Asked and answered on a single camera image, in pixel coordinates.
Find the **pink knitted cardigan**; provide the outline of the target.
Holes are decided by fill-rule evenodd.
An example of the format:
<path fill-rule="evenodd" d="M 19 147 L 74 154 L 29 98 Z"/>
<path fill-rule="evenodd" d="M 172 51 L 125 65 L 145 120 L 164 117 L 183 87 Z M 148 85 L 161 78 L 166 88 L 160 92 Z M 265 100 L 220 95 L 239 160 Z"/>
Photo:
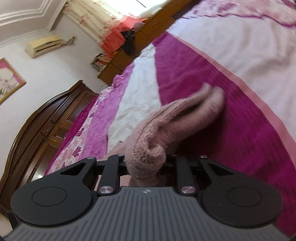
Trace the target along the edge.
<path fill-rule="evenodd" d="M 166 155 L 173 154 L 181 141 L 210 125 L 224 103 L 224 90 L 204 83 L 191 96 L 166 104 L 142 120 L 104 159 L 116 154 L 125 156 L 130 186 L 161 186 L 165 178 L 158 172 Z"/>

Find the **dark wooden headboard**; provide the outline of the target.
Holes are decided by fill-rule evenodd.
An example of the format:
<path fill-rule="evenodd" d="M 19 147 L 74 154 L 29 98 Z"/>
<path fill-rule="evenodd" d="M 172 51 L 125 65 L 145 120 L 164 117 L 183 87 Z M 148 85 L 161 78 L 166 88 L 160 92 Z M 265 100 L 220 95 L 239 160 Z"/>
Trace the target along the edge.
<path fill-rule="evenodd" d="M 11 210 L 12 194 L 44 176 L 77 116 L 97 97 L 82 81 L 39 107 L 19 131 L 1 178 L 1 214 Z"/>

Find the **framed floral picture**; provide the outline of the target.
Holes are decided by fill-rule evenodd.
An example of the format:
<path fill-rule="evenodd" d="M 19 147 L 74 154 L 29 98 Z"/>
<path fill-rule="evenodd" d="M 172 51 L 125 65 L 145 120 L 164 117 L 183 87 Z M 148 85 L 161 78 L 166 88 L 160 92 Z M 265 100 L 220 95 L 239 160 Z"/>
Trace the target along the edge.
<path fill-rule="evenodd" d="M 12 94 L 26 84 L 26 81 L 15 71 L 6 58 L 0 60 L 0 103 L 5 102 Z"/>

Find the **row of books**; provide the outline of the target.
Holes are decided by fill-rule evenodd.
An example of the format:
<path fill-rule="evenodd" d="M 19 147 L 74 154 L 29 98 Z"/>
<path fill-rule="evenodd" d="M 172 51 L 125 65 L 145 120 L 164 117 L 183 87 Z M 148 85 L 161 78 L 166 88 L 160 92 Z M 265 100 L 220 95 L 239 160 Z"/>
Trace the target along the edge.
<path fill-rule="evenodd" d="M 98 72 L 101 72 L 110 62 L 110 59 L 105 53 L 100 53 L 91 61 L 91 66 Z"/>

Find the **pink purple striped bedspread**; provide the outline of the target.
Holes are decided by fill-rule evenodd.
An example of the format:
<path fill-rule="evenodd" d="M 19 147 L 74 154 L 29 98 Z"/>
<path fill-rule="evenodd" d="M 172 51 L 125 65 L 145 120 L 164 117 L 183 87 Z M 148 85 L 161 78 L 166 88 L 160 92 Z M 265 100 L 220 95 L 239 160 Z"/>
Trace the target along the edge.
<path fill-rule="evenodd" d="M 46 173 L 102 159 L 162 106 L 224 90 L 217 120 L 180 145 L 273 185 L 276 226 L 295 234 L 295 3 L 202 1 L 176 20 L 75 119 Z"/>

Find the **black garment on cabinet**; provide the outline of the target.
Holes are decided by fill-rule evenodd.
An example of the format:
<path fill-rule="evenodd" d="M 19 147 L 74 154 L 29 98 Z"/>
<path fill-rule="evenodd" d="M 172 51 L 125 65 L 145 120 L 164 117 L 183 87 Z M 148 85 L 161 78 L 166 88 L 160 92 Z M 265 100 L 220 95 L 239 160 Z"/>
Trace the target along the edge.
<path fill-rule="evenodd" d="M 122 31 L 120 33 L 125 39 L 125 42 L 122 44 L 121 49 L 125 52 L 126 55 L 131 56 L 135 51 L 135 31 L 134 29 L 130 29 L 127 31 Z"/>

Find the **orange floral curtain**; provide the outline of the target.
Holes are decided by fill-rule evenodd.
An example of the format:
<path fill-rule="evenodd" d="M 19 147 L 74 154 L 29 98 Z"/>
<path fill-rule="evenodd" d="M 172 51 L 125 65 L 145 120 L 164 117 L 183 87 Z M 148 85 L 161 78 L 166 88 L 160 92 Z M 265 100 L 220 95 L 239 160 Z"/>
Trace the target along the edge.
<path fill-rule="evenodd" d="M 63 13 L 95 40 L 109 59 L 125 42 L 121 34 L 145 19 L 137 15 L 137 1 L 66 1 Z"/>

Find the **pink plush toy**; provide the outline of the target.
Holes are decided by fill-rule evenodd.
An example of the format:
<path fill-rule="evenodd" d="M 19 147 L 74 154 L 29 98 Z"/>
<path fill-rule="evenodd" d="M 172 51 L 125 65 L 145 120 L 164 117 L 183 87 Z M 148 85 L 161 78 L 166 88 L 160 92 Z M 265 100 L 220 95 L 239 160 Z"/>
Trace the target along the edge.
<path fill-rule="evenodd" d="M 135 23 L 135 25 L 133 26 L 133 29 L 134 29 L 135 31 L 139 31 L 144 25 L 145 25 L 145 23 L 143 23 L 143 22 L 137 22 L 137 23 Z"/>

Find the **long wooden low cabinet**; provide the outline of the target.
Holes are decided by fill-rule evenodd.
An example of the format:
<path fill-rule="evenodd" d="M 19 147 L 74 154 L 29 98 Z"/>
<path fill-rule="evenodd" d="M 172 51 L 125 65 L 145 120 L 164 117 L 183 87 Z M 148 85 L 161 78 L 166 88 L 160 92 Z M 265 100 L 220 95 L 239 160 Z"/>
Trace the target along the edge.
<path fill-rule="evenodd" d="M 99 73 L 98 78 L 108 86 L 114 77 L 121 74 L 132 61 L 138 57 L 149 43 L 161 35 L 175 20 L 188 12 L 199 1 L 168 1 L 162 9 L 157 11 L 147 22 L 135 32 L 133 41 L 135 51 L 128 56 L 123 50 L 118 51 L 107 66 Z"/>

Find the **white wall air conditioner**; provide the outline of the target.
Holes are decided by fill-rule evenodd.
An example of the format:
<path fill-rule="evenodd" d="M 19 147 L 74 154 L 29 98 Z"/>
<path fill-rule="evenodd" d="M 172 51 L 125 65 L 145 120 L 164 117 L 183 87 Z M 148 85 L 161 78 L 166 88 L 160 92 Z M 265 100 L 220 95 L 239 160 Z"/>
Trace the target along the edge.
<path fill-rule="evenodd" d="M 25 52 L 31 57 L 36 58 L 62 46 L 63 40 L 58 35 L 52 35 L 42 39 L 34 40 L 26 44 Z"/>

